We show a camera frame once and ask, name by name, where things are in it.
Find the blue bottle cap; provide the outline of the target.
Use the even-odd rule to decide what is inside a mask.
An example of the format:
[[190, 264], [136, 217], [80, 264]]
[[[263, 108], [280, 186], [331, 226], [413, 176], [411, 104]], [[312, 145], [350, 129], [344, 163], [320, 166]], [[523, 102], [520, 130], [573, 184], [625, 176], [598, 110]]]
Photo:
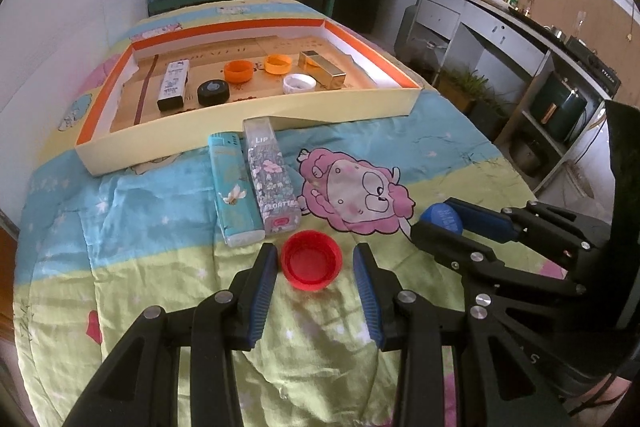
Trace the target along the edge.
[[444, 202], [436, 202], [421, 213], [421, 222], [431, 223], [436, 227], [460, 235], [463, 232], [462, 221], [454, 210]]

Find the teal floral box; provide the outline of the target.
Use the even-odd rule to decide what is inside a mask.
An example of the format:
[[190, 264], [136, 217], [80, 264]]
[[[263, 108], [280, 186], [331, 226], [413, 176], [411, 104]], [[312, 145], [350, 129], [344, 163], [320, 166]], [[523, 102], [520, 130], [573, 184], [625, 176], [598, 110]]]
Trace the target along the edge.
[[208, 137], [218, 227], [231, 248], [261, 242], [265, 238], [253, 184], [248, 175], [240, 137], [234, 132]]

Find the red bottle cap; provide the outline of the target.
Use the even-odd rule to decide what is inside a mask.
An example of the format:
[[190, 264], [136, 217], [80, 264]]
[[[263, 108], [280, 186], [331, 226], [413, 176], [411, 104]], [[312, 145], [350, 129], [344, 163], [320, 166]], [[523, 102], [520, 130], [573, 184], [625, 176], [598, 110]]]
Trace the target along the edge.
[[300, 291], [321, 291], [340, 274], [341, 247], [329, 235], [314, 230], [294, 233], [283, 244], [280, 265], [285, 278]]

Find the floral lip product box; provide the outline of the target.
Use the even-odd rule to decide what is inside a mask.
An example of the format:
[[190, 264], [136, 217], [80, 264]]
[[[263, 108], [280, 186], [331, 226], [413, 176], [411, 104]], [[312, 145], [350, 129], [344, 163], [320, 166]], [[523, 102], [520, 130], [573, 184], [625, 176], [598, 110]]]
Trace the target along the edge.
[[243, 132], [248, 170], [266, 234], [296, 230], [302, 210], [270, 120], [265, 117], [244, 120]]

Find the black bottle cap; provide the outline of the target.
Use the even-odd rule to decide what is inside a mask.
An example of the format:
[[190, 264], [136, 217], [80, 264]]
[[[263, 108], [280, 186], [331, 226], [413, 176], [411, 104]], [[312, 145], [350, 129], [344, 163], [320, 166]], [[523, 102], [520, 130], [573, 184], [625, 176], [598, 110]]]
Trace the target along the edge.
[[224, 80], [207, 80], [198, 86], [196, 95], [198, 96], [198, 104], [201, 106], [220, 105], [229, 101], [230, 88]]

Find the white bottle cap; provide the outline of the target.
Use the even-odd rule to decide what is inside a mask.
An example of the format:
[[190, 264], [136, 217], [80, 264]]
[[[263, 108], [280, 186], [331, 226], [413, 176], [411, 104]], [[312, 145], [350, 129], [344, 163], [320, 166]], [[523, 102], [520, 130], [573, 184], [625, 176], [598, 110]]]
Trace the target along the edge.
[[282, 89], [284, 94], [306, 93], [316, 90], [317, 81], [311, 75], [294, 74], [285, 75], [282, 79]]

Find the orange bottle cap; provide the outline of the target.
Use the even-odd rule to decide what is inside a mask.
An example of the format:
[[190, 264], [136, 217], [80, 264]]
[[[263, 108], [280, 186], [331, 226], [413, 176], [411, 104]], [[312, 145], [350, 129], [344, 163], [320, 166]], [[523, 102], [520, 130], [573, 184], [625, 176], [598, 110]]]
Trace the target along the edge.
[[270, 75], [286, 75], [291, 72], [292, 57], [285, 54], [269, 54], [264, 61], [264, 69]]
[[242, 84], [253, 78], [254, 64], [247, 60], [234, 60], [224, 64], [224, 80], [228, 83]]

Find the gold rectangular box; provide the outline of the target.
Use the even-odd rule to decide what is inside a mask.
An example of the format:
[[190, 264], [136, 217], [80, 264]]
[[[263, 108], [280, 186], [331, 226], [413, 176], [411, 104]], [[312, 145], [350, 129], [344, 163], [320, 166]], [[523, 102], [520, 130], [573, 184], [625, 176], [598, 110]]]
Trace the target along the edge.
[[298, 66], [326, 90], [341, 90], [344, 86], [346, 72], [316, 51], [300, 51]]

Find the dark green air fryer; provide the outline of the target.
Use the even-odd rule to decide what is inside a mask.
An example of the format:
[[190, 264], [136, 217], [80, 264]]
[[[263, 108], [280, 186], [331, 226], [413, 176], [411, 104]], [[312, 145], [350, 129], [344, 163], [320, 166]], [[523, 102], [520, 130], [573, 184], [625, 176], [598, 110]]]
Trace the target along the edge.
[[582, 92], [552, 72], [533, 99], [529, 114], [555, 141], [566, 142], [586, 106]]

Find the white kitchen counter cabinet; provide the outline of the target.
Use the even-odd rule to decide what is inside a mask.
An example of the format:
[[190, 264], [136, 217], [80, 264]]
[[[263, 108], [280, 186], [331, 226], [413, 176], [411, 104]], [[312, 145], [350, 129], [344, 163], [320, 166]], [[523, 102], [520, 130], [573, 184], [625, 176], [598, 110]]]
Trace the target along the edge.
[[[597, 84], [547, 28], [488, 0], [416, 0], [396, 40], [401, 61], [425, 72], [544, 196], [613, 196], [605, 101]], [[587, 101], [566, 142], [529, 114], [556, 72]]]

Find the colourful cartoon bedsheet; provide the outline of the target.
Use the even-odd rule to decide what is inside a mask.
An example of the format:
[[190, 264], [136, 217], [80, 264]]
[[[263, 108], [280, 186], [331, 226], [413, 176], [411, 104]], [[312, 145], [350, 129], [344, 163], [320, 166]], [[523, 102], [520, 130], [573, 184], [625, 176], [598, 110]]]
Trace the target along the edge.
[[146, 308], [199, 305], [262, 242], [278, 277], [256, 346], [232, 358], [243, 423], [386, 426], [399, 358], [367, 328], [355, 247], [461, 310], [460, 275], [410, 242], [411, 225], [450, 197], [533, 199], [446, 98], [291, 0], [138, 24], [101, 86], [52, 124], [26, 182], [14, 331], [43, 426], [64, 423]]

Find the black gas stove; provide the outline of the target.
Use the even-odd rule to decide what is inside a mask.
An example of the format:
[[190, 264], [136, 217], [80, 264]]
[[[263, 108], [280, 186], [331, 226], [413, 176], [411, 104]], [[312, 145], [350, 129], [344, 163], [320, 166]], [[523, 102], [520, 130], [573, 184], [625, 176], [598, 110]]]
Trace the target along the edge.
[[566, 52], [574, 57], [582, 65], [582, 68], [597, 81], [597, 84], [613, 98], [622, 84], [615, 70], [606, 66], [597, 54], [591, 51], [582, 40], [574, 36], [570, 36], [564, 46]]

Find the white black small box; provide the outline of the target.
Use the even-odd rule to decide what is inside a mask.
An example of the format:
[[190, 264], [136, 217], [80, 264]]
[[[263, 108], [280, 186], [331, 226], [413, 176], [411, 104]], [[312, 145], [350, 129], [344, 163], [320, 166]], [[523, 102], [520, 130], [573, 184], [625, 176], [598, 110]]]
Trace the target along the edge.
[[167, 65], [156, 100], [161, 112], [183, 108], [189, 70], [189, 60], [173, 61]]

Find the orange-rimmed cardboard tray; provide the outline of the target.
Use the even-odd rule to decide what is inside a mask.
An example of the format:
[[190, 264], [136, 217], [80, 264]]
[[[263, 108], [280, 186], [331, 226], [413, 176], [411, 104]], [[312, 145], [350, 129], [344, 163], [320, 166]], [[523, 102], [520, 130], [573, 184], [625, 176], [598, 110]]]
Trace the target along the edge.
[[[300, 72], [300, 51], [313, 50], [346, 72], [341, 90], [321, 86], [284, 94], [282, 76], [265, 72], [269, 54], [292, 57]], [[157, 95], [167, 65], [189, 60], [183, 108], [161, 112]], [[247, 60], [253, 78], [224, 80], [224, 64]], [[221, 79], [229, 101], [198, 104], [198, 86]], [[239, 20], [180, 29], [130, 43], [94, 98], [75, 150], [93, 176], [142, 164], [206, 144], [210, 134], [239, 132], [243, 121], [271, 117], [278, 129], [314, 124], [406, 116], [423, 81], [344, 26], [327, 18]]]

